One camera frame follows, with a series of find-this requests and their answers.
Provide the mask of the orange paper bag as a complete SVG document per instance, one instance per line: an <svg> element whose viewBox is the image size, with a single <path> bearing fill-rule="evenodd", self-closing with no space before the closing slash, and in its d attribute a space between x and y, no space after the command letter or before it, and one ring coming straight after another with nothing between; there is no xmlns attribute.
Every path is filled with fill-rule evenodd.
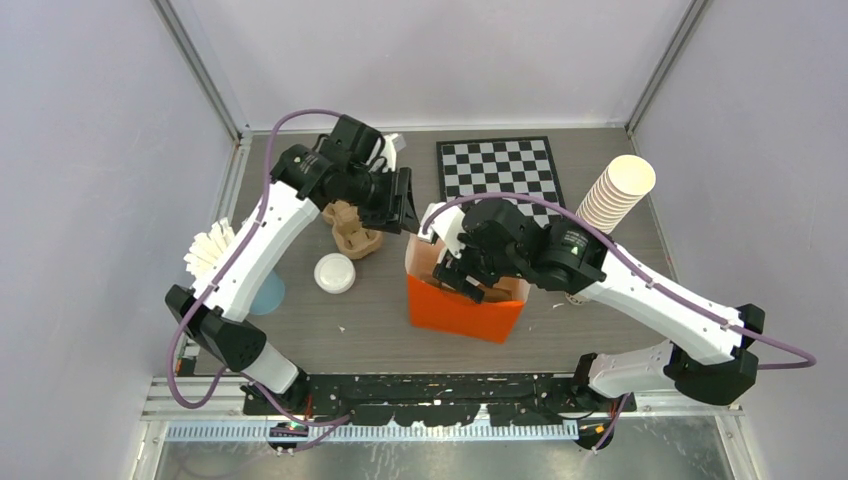
<svg viewBox="0 0 848 480"><path fill-rule="evenodd" d="M513 301L497 303L476 304L460 294L442 291L419 277L432 275L443 247L441 241L431 245L414 235L407 242L405 269L410 323L418 328L504 343L527 303L530 284L520 279L524 281L522 295Z"/></svg>

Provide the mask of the white paper coffee cup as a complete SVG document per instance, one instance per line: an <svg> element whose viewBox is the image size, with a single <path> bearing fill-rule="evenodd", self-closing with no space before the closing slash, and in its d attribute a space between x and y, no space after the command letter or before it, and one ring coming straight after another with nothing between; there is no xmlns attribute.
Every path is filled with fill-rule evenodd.
<svg viewBox="0 0 848 480"><path fill-rule="evenodd" d="M588 303L590 301L589 298L585 297L582 294L565 294L566 299L572 305L580 306Z"/></svg>

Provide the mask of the stack of white paper cups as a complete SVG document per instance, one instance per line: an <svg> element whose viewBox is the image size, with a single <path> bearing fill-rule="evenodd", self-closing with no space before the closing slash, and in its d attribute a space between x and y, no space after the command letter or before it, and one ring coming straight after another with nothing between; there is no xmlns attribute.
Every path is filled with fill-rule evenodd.
<svg viewBox="0 0 848 480"><path fill-rule="evenodd" d="M655 184L655 170L645 159L630 154L617 156L588 190L576 215L609 234Z"/></svg>

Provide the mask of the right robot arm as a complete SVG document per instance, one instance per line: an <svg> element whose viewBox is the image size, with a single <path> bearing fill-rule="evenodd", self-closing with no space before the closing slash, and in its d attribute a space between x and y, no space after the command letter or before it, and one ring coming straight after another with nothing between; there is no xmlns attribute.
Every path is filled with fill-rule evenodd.
<svg viewBox="0 0 848 480"><path fill-rule="evenodd" d="M675 389L715 406L755 383L750 351L765 314L746 304L711 302L643 266L607 235L571 219L538 223L520 197L483 194L428 207L419 237L444 245L435 279L474 301L504 278L609 306L662 336L652 347L580 357L570 383L574 403L596 410L634 391Z"/></svg>

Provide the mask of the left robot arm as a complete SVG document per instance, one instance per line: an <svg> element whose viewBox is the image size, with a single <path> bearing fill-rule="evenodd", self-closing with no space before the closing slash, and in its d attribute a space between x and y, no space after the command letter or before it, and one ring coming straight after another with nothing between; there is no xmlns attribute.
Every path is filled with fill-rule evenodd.
<svg viewBox="0 0 848 480"><path fill-rule="evenodd" d="M251 216L211 267L189 287L173 285L165 303L178 341L187 336L223 366L258 383L280 412L298 412L307 398L302 370L246 317L261 284L300 233L330 203L358 207L366 228L399 234L419 228L412 171L396 164L394 134L329 111L336 123L313 147L280 154L267 140L263 190Z"/></svg>

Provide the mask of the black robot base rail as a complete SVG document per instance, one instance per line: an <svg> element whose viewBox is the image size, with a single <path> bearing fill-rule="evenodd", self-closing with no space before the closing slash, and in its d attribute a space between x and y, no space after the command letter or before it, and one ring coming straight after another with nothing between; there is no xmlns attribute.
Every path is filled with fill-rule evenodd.
<svg viewBox="0 0 848 480"><path fill-rule="evenodd" d="M604 399L556 373L302 374L283 394L242 390L246 415L286 410L318 423L377 427L466 426L481 417L498 427L545 426L635 408L633 399Z"/></svg>

